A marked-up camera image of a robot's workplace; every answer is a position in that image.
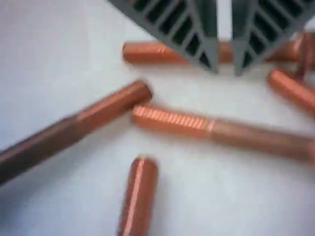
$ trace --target white table surface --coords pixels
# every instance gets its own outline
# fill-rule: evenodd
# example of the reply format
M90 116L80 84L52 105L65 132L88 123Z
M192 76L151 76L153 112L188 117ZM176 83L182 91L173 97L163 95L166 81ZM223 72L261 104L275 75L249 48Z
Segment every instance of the white table surface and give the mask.
M229 4L219 1L225 39ZM235 78L229 66L215 76L122 61L125 41L151 39L103 0L2 0L0 149L137 77L167 107L314 134L314 120L267 87L271 65ZM311 167L144 132L126 115L0 188L0 235L115 235L129 167L141 153L160 166L152 236L315 234Z

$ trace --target copper stud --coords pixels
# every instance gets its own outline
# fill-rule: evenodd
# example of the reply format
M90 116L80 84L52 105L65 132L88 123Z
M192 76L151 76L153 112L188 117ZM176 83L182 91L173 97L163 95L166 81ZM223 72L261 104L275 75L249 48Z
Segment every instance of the copper stud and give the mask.
M232 49L229 42L220 42L219 61L221 63L232 63ZM187 61L175 53L171 48L160 42L126 42L123 45L123 58L132 64L182 64ZM266 62L298 62L299 50L295 42L287 42Z
M149 113L160 113L161 115L148 115ZM160 116L177 118L161 120ZM301 160L309 159L309 147L313 146L315 141L310 137L301 137L240 122L200 117L149 105L135 106L132 119L136 125L154 131L212 140ZM181 120L189 120L189 122L182 123Z
M114 118L147 102L152 94L138 80L0 153L0 185L15 178L53 154L71 146Z
M272 71L268 75L268 84L276 93L315 115L315 91L296 80L289 72Z
M129 172L119 236L148 235L157 182L156 162L147 157L136 158Z

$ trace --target copper-coated steel rod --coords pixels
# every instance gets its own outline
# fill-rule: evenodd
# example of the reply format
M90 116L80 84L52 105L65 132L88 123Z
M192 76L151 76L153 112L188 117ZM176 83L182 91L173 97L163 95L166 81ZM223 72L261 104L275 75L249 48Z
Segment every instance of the copper-coated steel rod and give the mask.
M308 71L313 71L315 68L315 33L300 33L296 44L300 51L300 59L294 79L302 80Z
M232 49L229 42L219 43L220 63L232 63ZM123 58L132 64L181 64L187 61L160 42L126 42ZM298 62L299 50L294 41L285 43L266 62Z
M150 130L202 138L301 160L310 158L310 149L315 144L315 139L311 137L149 105L135 106L132 117L135 124Z
M315 91L296 80L293 75L274 70L268 75L268 84L276 93L315 115Z
M131 165L118 236L147 236L154 195L158 182L158 166L147 157L138 157Z
M77 114L9 147L0 153L0 185L131 110L134 105L149 101L151 97L149 87L141 80L135 81Z

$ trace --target white surface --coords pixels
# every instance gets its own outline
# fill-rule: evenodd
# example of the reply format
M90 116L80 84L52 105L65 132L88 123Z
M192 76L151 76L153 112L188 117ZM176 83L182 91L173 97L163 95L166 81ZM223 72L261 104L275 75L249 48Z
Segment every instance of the white surface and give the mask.
M219 1L225 38L229 13L229 2ZM271 66L234 78L231 67L214 76L125 64L123 42L151 37L103 0L2 0L0 31L0 149L139 76L168 107L315 131L314 120L268 89ZM0 188L0 235L115 235L129 167L141 153L160 165L152 236L315 233L310 167L144 132L124 116Z

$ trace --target metal rod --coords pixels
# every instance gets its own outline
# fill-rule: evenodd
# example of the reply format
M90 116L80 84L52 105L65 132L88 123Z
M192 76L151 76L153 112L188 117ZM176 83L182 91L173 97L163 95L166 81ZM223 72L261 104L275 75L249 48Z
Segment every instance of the metal rod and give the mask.
M289 72L274 70L268 75L269 86L285 99L315 115L315 91Z
M229 42L219 43L220 63L232 63L232 48ZM183 64L183 57L164 44L153 42L126 42L123 45L123 58L132 64ZM285 43L265 62L298 62L299 50L295 41Z
M158 166L147 157L131 165L118 236L147 236L158 182Z
M308 160L315 139L218 118L135 106L133 122L150 130L186 135L219 143Z
M134 105L149 101L149 87L141 80L88 108L65 118L0 153L0 185L71 146Z

